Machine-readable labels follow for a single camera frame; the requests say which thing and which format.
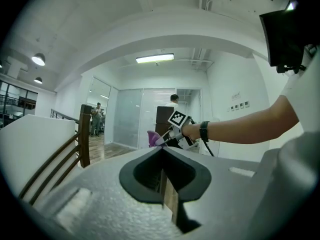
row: person's arm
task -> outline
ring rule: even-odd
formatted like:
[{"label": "person's arm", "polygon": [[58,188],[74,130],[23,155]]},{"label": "person's arm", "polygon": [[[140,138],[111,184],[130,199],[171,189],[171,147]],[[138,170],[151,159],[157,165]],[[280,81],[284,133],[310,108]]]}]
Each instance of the person's arm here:
[{"label": "person's arm", "polygon": [[[255,144],[270,141],[299,122],[286,96],[280,95],[268,109],[258,111],[234,120],[210,122],[210,140],[238,144]],[[192,140],[200,138],[200,124],[190,124],[182,128],[182,133]]]}]

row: wooden floor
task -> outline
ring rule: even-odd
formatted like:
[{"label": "wooden floor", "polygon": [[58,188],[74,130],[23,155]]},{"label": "wooden floor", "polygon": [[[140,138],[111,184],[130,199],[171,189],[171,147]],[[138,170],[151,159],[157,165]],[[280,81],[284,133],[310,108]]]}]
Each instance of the wooden floor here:
[{"label": "wooden floor", "polygon": [[104,145],[104,135],[89,136],[89,157],[90,164],[97,163],[104,159],[117,157],[135,151],[133,148],[111,143]]}]

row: purple object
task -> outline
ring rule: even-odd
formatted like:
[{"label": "purple object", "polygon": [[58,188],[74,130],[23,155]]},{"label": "purple object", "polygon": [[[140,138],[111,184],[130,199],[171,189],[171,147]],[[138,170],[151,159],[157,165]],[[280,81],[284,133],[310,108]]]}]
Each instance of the purple object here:
[{"label": "purple object", "polygon": [[159,140],[161,136],[153,130],[147,130],[146,132],[149,136],[149,147],[156,147],[156,141]]}]

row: watch strap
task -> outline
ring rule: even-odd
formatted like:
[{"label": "watch strap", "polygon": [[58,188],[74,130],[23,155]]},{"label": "watch strap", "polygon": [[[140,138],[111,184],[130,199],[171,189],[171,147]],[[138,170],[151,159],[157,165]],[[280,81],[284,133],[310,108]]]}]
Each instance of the watch strap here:
[{"label": "watch strap", "polygon": [[209,121],[203,121],[201,124],[200,124],[200,137],[201,137],[201,140],[203,140],[204,142],[208,142],[209,139],[208,139],[208,123]]}]

